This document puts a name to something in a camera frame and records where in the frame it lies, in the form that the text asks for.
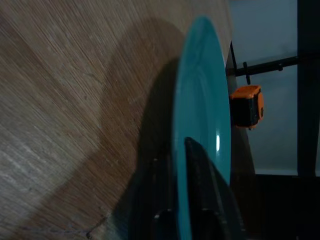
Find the gray wall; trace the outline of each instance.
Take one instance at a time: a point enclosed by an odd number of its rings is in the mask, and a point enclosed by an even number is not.
[[[297,0],[230,1],[238,68],[297,54]],[[297,66],[251,76],[262,87],[265,116],[247,131],[258,174],[297,175]],[[239,86],[245,77],[237,77]]]

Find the wood grain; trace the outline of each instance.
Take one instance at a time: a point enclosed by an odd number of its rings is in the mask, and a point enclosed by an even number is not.
[[[224,0],[0,2],[0,239],[127,239],[138,158],[167,137],[164,66],[200,14],[227,59]]]

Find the dark object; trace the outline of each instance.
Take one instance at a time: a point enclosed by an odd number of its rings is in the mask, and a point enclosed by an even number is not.
[[[172,160],[168,150],[146,169],[133,202],[132,240],[177,240]]]
[[[244,240],[245,231],[232,192],[204,148],[185,139],[192,239]]]
[[[243,222],[232,195],[204,148],[185,139],[192,239],[244,240]],[[178,240],[177,189],[168,150],[153,159],[135,199],[129,239]]]
[[[298,56],[320,52],[320,1],[298,0]],[[302,63],[297,69],[297,171],[299,176],[316,176],[320,121],[320,59]]]

